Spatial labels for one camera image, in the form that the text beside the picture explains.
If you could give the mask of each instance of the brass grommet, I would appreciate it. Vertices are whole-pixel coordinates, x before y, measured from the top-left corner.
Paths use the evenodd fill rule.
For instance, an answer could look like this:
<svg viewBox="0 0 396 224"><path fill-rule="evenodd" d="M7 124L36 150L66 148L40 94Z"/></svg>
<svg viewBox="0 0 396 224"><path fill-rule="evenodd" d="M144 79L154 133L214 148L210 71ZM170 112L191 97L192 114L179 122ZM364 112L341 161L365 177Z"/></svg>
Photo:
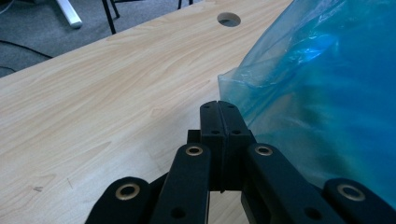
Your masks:
<svg viewBox="0 0 396 224"><path fill-rule="evenodd" d="M199 156L204 152L204 150L201 147L193 146L193 147L188 147L186 149L186 153L189 156Z"/></svg>
<svg viewBox="0 0 396 224"><path fill-rule="evenodd" d="M255 148L255 151L256 151L258 154L262 155L262 156L271 156L271 155L274 153L274 151L273 151L271 148L269 148L269 147L264 147L264 146L258 146L258 147L256 147L256 148Z"/></svg>
<svg viewBox="0 0 396 224"><path fill-rule="evenodd" d="M134 191L131 193L122 193L124 189L133 188ZM122 201L130 200L136 197L140 192L140 187L136 183L128 183L120 186L116 191L116 197Z"/></svg>
<svg viewBox="0 0 396 224"><path fill-rule="evenodd" d="M347 193L346 189L353 190L356 193L356 195ZM364 195L363 192L361 192L361 190L359 190L359 189L357 189L357 188L355 188L355 187L353 187L351 185L348 185L348 184L340 184L340 185L338 185L337 186L337 190L338 190L338 192L341 195L343 195L344 197L348 198L351 201L362 202L362 201L364 201L366 199L366 196Z"/></svg>

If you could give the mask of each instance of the gray carpet floor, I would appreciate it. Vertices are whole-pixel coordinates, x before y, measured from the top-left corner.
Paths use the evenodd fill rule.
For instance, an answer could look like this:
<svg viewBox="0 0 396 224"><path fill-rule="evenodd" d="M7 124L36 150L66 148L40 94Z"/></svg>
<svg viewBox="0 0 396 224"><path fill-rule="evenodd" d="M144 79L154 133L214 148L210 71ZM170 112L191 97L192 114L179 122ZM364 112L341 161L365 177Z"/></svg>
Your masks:
<svg viewBox="0 0 396 224"><path fill-rule="evenodd" d="M9 10L0 14L0 40L56 57L111 35L101 0L70 0L70 3L83 22L79 29L70 27L55 0L35 0L35 4L15 1ZM116 30L120 32L161 17L177 10L177 4L178 0L118 3L120 18L114 20ZM182 6L187 5L188 1L183 0ZM0 77L47 59L29 49L0 42Z"/></svg>

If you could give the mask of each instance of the chair leg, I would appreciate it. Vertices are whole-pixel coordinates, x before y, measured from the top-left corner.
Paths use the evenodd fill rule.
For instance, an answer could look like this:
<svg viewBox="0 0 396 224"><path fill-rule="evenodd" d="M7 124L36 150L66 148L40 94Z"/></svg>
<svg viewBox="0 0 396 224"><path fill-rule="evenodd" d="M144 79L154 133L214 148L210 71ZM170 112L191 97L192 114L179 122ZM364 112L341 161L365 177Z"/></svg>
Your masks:
<svg viewBox="0 0 396 224"><path fill-rule="evenodd" d="M110 9L108 8L107 0L102 0L103 7L105 8L105 13L107 16L108 25L110 26L111 34L116 33L116 28L114 28L113 19L111 18Z"/></svg>
<svg viewBox="0 0 396 224"><path fill-rule="evenodd" d="M119 18L120 14L119 14L119 11L117 10L116 3L114 2L114 0L110 0L110 3L111 3L111 6L113 6L114 12L116 13L116 17Z"/></svg>

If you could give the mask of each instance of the blue plastic wrap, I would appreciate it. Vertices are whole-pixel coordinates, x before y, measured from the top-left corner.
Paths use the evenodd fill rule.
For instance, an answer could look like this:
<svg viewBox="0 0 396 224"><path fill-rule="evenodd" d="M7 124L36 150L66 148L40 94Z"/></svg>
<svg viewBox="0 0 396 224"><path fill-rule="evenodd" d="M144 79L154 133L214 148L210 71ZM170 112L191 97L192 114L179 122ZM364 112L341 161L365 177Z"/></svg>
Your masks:
<svg viewBox="0 0 396 224"><path fill-rule="evenodd" d="M396 3L295 0L219 76L257 140L313 184L357 180L396 208Z"/></svg>

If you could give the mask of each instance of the blue plastic bag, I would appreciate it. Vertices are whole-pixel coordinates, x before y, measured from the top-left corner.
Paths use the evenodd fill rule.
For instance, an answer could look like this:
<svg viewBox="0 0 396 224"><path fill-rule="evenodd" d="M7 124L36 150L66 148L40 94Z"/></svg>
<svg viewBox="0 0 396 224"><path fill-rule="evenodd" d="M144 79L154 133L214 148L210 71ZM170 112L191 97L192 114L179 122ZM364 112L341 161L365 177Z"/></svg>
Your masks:
<svg viewBox="0 0 396 224"><path fill-rule="evenodd" d="M396 208L395 24L395 1L295 0L220 98L311 183L354 179Z"/></svg>

